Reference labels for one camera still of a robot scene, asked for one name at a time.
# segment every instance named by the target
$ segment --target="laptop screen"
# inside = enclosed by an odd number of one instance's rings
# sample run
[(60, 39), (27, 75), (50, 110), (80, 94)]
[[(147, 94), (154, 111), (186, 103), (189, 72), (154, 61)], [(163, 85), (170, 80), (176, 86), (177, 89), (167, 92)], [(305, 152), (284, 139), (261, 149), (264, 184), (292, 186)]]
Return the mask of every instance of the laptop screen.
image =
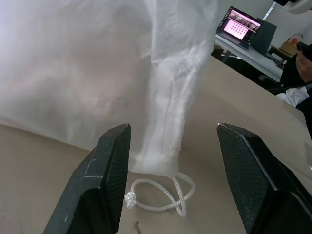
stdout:
[(250, 43), (261, 25), (262, 23), (257, 19), (231, 6), (218, 28)]

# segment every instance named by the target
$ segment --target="white cloth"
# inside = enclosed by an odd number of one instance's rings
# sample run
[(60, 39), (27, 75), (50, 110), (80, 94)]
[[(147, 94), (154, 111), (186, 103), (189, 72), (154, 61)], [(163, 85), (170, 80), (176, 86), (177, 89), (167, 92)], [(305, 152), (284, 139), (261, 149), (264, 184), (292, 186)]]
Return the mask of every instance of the white cloth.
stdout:
[(302, 88), (291, 88), (286, 90), (285, 93), (276, 95), (278, 98), (284, 100), (289, 105), (296, 107), (302, 101), (309, 97), (307, 93), (307, 88), (303, 86)]
[(0, 117), (91, 150), (132, 127), (129, 169), (173, 177), (217, 0), (0, 0)]

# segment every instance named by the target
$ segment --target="white rope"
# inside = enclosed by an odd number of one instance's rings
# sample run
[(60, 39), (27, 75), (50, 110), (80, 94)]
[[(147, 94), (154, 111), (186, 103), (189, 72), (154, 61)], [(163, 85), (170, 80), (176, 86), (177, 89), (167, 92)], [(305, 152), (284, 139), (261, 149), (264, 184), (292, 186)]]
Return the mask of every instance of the white rope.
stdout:
[[(175, 177), (172, 179), (174, 184), (175, 184), (175, 187), (177, 189), (177, 192), (179, 194), (179, 199), (180, 199), (179, 201), (176, 201), (167, 189), (165, 189), (162, 185), (156, 183), (155, 181), (152, 181), (150, 179), (137, 179), (131, 185), (130, 192), (128, 192), (125, 195), (125, 201), (127, 203), (127, 208), (131, 209), (132, 207), (137, 205), (137, 206), (139, 206), (139, 207), (141, 207), (147, 211), (160, 212), (160, 211), (165, 211), (165, 210), (168, 210), (168, 209), (175, 207), (175, 209), (179, 213), (179, 215), (182, 217), (185, 217), (186, 216), (186, 203), (185, 203), (185, 201), (193, 195), (196, 186), (195, 186), (195, 183), (192, 181), (192, 179), (183, 173), (178, 172), (176, 177), (179, 177), (179, 178), (185, 180), (186, 182), (188, 182), (192, 186), (189, 193), (186, 196), (183, 196), (183, 192), (182, 192), (182, 189), (181, 189), (181, 186), (180, 186), (178, 180)], [(138, 202), (137, 196), (135, 193), (135, 187), (136, 187), (136, 185), (138, 185), (140, 183), (151, 184), (151, 185), (156, 186), (157, 188), (162, 190), (165, 193), (165, 195), (167, 195), (167, 197), (172, 201), (172, 203), (167, 205), (167, 206), (163, 206), (163, 207), (152, 207), (152, 206), (147, 206), (147, 205), (144, 205), (144, 204)]]

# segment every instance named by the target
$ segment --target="beige table surface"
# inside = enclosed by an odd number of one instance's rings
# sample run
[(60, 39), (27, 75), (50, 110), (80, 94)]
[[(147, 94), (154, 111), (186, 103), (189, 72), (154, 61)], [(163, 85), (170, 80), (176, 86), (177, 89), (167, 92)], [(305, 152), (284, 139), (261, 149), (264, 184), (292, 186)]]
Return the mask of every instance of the beige table surface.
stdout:
[[(197, 188), (187, 202), (187, 217), (175, 210), (152, 213), (123, 209), (119, 233), (137, 234), (244, 234), (245, 230), (229, 189), (216, 135), (218, 122), (245, 127), (259, 134), (273, 154), (289, 166), (312, 191), (306, 149), (311, 147), (304, 117), (296, 109), (258, 87), (218, 60), (211, 58), (202, 75), (185, 126), (180, 171)], [(40, 234), (72, 171), (88, 152), (22, 130), (0, 125), (0, 233)], [(128, 173), (127, 188), (137, 178), (151, 178), (176, 194), (162, 176)], [(187, 192), (189, 186), (181, 184)], [(138, 199), (161, 206), (169, 202), (148, 185)]]

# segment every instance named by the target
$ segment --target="person's hand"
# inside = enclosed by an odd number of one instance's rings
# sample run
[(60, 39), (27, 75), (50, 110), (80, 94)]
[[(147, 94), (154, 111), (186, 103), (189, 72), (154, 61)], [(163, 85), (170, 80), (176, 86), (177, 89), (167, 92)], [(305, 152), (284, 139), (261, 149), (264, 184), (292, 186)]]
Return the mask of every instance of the person's hand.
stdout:
[(312, 62), (301, 51), (298, 51), (296, 66), (304, 82), (308, 83), (312, 81)]

